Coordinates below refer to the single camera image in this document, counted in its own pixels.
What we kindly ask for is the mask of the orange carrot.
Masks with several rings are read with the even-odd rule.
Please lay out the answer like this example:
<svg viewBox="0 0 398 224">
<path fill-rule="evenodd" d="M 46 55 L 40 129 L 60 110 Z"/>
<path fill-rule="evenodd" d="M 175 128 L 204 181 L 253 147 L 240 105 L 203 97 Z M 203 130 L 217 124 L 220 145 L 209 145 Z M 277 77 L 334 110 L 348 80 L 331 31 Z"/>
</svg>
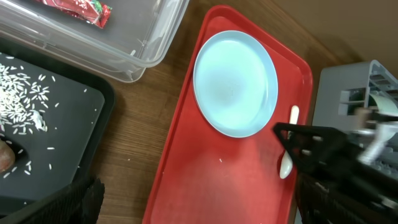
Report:
<svg viewBox="0 0 398 224">
<path fill-rule="evenodd" d="M 15 153 L 6 142 L 0 141 L 0 172 L 8 170 L 15 163 Z"/>
</svg>

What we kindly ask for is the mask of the green bowl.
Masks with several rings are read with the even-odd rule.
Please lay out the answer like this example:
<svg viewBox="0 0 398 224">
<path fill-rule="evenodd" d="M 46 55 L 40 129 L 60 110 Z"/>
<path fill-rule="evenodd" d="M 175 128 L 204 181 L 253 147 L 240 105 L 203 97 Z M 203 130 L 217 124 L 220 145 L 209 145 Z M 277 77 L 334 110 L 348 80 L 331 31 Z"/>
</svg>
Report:
<svg viewBox="0 0 398 224">
<path fill-rule="evenodd" d="M 370 94 L 368 106 L 372 108 L 377 108 L 378 111 L 382 114 L 397 116 L 396 104 L 392 100 L 384 96 Z"/>
</svg>

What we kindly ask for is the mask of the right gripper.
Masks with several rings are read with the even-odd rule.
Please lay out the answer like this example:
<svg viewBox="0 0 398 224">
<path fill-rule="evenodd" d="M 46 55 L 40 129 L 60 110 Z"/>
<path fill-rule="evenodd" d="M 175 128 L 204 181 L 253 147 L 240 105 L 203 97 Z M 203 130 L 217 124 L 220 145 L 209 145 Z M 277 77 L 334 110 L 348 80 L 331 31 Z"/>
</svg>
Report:
<svg viewBox="0 0 398 224">
<path fill-rule="evenodd" d="M 371 152 L 374 133 L 360 137 L 335 128 L 276 123 L 273 132 L 300 171 L 384 213 L 397 214 L 397 138 Z"/>
</svg>

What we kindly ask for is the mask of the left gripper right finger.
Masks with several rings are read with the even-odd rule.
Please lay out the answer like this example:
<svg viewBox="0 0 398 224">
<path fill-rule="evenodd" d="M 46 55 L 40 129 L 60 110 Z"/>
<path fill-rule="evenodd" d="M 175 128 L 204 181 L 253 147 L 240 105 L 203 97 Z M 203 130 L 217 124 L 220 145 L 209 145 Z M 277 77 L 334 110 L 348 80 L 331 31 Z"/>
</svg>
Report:
<svg viewBox="0 0 398 224">
<path fill-rule="evenodd" d="M 305 174 L 298 176 L 295 198 L 302 223 L 397 224 L 396 212 L 365 205 Z"/>
</svg>

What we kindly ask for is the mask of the red snack wrapper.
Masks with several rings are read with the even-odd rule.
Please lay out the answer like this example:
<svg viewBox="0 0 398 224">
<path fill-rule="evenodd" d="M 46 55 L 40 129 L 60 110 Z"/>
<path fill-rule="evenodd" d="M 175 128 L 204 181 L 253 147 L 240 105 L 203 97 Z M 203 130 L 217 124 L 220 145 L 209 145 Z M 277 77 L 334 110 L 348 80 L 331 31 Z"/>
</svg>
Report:
<svg viewBox="0 0 398 224">
<path fill-rule="evenodd" d="M 73 17 L 103 29 L 111 16 L 112 7 L 99 0 L 37 0 Z"/>
</svg>

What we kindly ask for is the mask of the light blue plate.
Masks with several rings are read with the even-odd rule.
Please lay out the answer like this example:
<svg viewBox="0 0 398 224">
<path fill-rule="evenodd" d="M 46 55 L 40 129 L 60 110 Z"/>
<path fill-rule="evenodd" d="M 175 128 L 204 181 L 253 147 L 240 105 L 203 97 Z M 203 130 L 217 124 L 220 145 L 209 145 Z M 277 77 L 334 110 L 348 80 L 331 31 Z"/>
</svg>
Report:
<svg viewBox="0 0 398 224">
<path fill-rule="evenodd" d="M 193 69 L 193 91 L 202 115 L 217 131 L 246 138 L 271 120 L 279 87 L 265 47 L 249 34 L 227 30 L 201 47 Z"/>
</svg>

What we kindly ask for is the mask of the white rice leftovers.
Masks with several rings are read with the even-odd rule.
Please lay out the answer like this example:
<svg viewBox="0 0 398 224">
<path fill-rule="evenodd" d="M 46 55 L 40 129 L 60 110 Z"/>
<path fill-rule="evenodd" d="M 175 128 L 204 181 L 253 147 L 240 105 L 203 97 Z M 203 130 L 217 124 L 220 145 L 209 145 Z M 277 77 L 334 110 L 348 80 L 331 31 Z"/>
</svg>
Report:
<svg viewBox="0 0 398 224">
<path fill-rule="evenodd" d="M 99 90 L 1 54 L 1 141 L 15 153 L 3 179 L 73 178 L 104 104 Z"/>
</svg>

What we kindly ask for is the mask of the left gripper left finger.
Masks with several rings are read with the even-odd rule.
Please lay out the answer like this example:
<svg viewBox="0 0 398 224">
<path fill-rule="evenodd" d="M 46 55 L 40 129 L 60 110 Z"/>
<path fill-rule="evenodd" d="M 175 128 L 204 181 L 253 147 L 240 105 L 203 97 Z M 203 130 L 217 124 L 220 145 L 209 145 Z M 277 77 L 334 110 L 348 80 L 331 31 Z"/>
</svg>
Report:
<svg viewBox="0 0 398 224">
<path fill-rule="evenodd" d="M 1 218 L 1 224 L 96 224 L 104 193 L 99 178 L 86 177 Z"/>
</svg>

